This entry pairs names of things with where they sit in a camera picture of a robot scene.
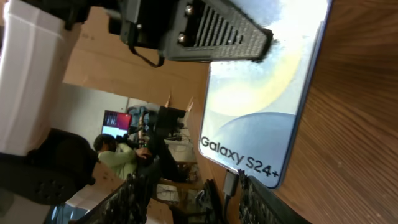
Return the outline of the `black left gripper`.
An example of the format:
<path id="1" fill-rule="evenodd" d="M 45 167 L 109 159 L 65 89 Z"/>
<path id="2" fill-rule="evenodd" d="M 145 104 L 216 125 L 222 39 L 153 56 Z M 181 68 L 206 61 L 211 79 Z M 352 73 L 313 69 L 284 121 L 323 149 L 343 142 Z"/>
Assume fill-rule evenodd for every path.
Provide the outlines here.
<path id="1" fill-rule="evenodd" d="M 85 22 L 92 7 L 102 7 L 109 16 L 108 31 L 120 36 L 131 53 L 154 68 L 163 66 L 165 59 L 178 62 L 259 60 L 265 56 L 273 36 L 271 30 L 256 24 L 231 1 L 92 0 L 68 3 L 66 29 L 70 30 L 74 23 Z M 156 62 L 136 50 L 137 47 L 159 50 L 160 46 L 161 53 Z"/>

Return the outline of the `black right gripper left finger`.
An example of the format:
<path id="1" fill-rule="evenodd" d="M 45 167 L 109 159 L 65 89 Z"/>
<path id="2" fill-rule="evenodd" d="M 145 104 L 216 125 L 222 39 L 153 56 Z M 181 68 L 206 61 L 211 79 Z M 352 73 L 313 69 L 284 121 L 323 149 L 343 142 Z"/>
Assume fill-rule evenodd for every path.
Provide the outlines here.
<path id="1" fill-rule="evenodd" d="M 144 224 L 153 184 L 146 175 L 129 175 L 99 205 L 69 224 Z"/>

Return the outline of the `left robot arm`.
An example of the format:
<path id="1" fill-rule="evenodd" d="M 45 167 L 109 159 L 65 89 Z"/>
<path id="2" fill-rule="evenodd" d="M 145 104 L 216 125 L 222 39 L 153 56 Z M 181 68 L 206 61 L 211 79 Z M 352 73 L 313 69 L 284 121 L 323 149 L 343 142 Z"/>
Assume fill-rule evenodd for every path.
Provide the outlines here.
<path id="1" fill-rule="evenodd" d="M 131 52 L 166 60 L 261 60 L 274 30 L 232 1 L 8 1 L 1 43 L 1 222 L 42 223 L 52 206 L 89 201 L 82 223 L 111 200 L 134 204 L 130 181 L 99 161 L 88 141 L 49 116 L 73 48 L 93 7 L 111 12 Z"/>

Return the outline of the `blue Samsung Galaxy smartphone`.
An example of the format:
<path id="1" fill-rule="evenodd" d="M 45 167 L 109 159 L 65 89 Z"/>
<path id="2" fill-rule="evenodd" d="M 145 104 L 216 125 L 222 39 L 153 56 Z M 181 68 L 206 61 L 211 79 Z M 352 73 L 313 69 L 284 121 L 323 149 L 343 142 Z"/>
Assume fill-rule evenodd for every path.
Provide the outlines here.
<path id="1" fill-rule="evenodd" d="M 284 179 L 317 62 L 331 0 L 236 1 L 273 33 L 260 62 L 210 65 L 198 150 L 262 185 Z"/>

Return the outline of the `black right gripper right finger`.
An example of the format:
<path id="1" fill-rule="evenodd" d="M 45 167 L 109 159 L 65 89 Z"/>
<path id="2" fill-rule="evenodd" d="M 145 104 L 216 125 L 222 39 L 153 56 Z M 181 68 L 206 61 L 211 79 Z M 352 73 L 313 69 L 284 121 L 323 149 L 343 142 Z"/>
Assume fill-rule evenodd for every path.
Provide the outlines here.
<path id="1" fill-rule="evenodd" d="M 239 219 L 242 224 L 310 224 L 256 178 L 238 170 L 242 193 Z"/>

